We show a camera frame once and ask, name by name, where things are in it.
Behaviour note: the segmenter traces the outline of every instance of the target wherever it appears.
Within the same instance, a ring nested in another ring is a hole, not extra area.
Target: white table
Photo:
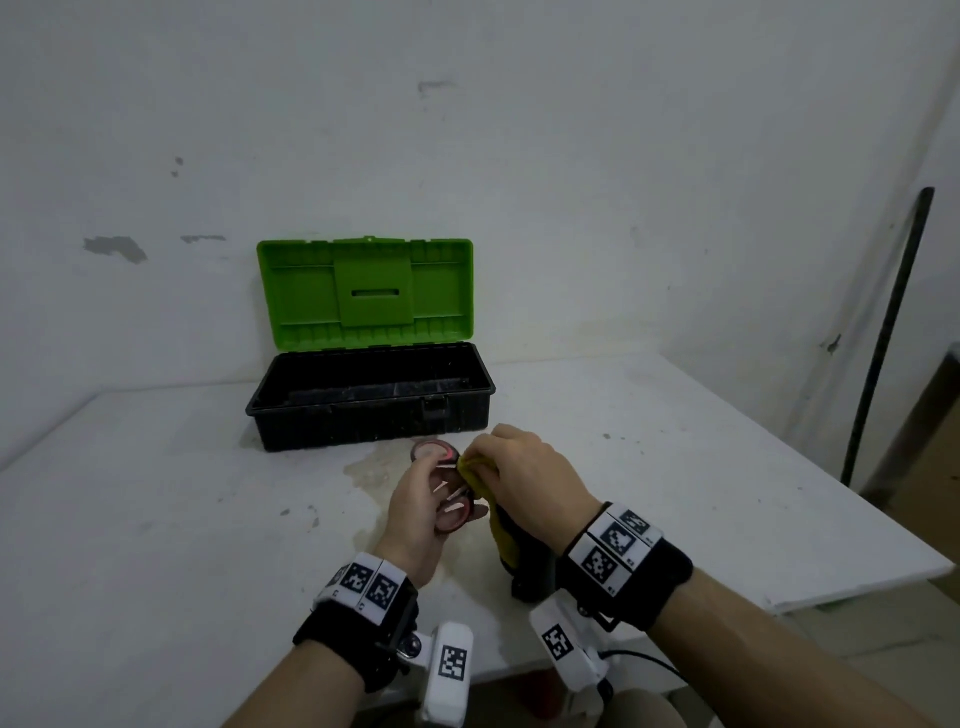
[[[597,496],[771,612],[949,571],[659,356],[491,374],[492,424],[537,431]],[[103,395],[0,474],[0,724],[217,724],[370,543],[410,441],[268,454],[244,415],[253,389]],[[475,524],[449,541],[420,626],[469,624],[476,680],[545,667],[509,594]]]

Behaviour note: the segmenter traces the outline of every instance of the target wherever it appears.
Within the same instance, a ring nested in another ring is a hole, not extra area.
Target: green toolbox lid
[[[473,335],[469,240],[264,240],[256,256],[282,352]]]

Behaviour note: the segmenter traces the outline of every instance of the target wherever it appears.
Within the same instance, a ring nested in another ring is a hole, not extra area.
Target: qr code
[[[630,526],[638,536],[642,536],[650,527],[650,523],[633,511],[624,511],[623,515],[620,516],[620,520]]]
[[[332,587],[334,584],[340,581],[340,577],[343,576],[344,573],[347,571],[347,567],[340,567],[339,569],[337,569],[337,572],[333,574],[333,578],[330,579],[329,582],[327,582],[326,586]]]
[[[347,587],[352,592],[362,594],[371,576],[373,576],[372,569],[360,566],[359,564],[350,564],[350,569],[343,581],[340,582],[340,586]]]
[[[601,584],[606,584],[610,575],[616,571],[616,562],[604,553],[600,546],[594,546],[580,567]]]
[[[550,650],[554,660],[560,660],[573,651],[573,644],[559,624],[554,624],[541,636],[546,648]]]
[[[395,582],[379,573],[370,585],[367,599],[386,612],[390,608],[390,603],[394,600],[397,589],[399,589],[399,586]]]
[[[444,651],[440,656],[440,670],[438,674],[441,677],[448,677],[451,680],[460,680],[463,682],[466,672],[467,651],[460,649],[460,647],[444,645]]]
[[[630,547],[636,543],[636,537],[630,534],[626,528],[617,522],[611,523],[610,528],[604,531],[600,540],[623,556]]]

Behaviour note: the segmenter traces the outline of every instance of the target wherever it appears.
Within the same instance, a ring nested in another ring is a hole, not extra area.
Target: person's left hand
[[[454,524],[458,518],[437,510],[464,485],[455,470],[437,468],[442,458],[442,454],[422,457],[403,474],[390,499],[387,528],[372,552],[406,571],[418,589],[430,583],[444,552],[448,534],[437,533],[436,527],[443,529],[444,521]],[[483,518],[488,510],[474,505],[469,520]]]

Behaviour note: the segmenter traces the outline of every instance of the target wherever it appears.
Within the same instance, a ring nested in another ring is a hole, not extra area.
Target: forearm
[[[699,570],[649,636],[729,728],[930,725]]]
[[[290,651],[224,728],[347,728],[363,692],[353,667],[307,641]]]

